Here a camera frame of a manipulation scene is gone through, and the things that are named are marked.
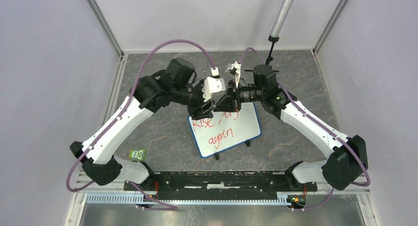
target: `white wall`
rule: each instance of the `white wall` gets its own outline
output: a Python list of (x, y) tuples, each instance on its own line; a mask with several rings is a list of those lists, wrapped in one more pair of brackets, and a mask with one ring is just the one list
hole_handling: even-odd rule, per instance
[[(125, 51), (150, 51), (170, 39), (207, 50), (267, 50), (283, 0), (96, 0)], [(295, 0), (276, 49), (312, 49), (339, 0)], [(196, 50), (178, 44), (165, 51)]]
[(349, 0), (319, 52), (343, 131), (367, 143), (384, 226), (416, 225), (417, 0)]
[(0, 225), (59, 226), (118, 56), (86, 0), (0, 0)]

